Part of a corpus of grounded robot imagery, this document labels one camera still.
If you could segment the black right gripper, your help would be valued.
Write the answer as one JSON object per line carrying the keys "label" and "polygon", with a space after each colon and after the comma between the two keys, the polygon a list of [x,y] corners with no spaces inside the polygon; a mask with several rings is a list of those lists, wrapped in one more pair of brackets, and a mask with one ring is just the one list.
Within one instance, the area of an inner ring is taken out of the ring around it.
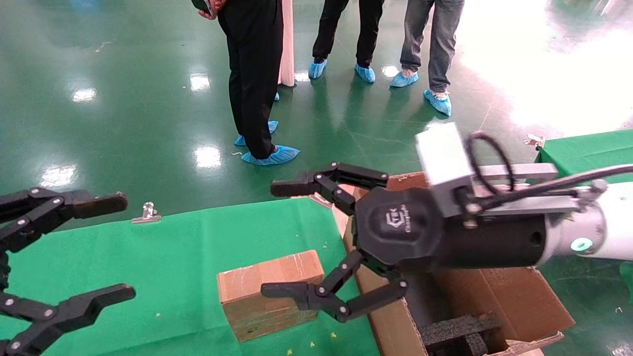
{"label": "black right gripper", "polygon": [[[274,180],[275,197],[319,194],[347,216],[354,216],[354,243],[323,282],[266,282],[267,298],[291,298],[302,311],[323,311],[339,323],[368,315],[402,299],[408,289],[400,277],[348,301],[336,293],[367,259],[375,271],[409,269],[485,269],[528,267],[544,255],[545,218],[477,217],[476,227],[461,216],[445,217],[427,189],[388,191],[389,174],[333,162],[323,171],[300,171],[294,180]],[[342,184],[371,190],[357,201]]]}

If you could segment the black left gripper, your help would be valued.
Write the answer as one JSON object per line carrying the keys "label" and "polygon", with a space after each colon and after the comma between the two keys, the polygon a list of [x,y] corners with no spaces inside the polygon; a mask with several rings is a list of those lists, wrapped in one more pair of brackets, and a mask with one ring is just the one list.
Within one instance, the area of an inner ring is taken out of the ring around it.
{"label": "black left gripper", "polygon": [[2,196],[0,207],[1,314],[30,323],[12,339],[1,341],[3,356],[40,356],[64,334],[92,326],[104,308],[136,297],[135,289],[127,284],[75,295],[56,306],[4,292],[10,274],[6,252],[20,252],[72,219],[90,219],[126,210],[128,200],[122,192],[95,196],[86,190],[55,192],[32,187]]}

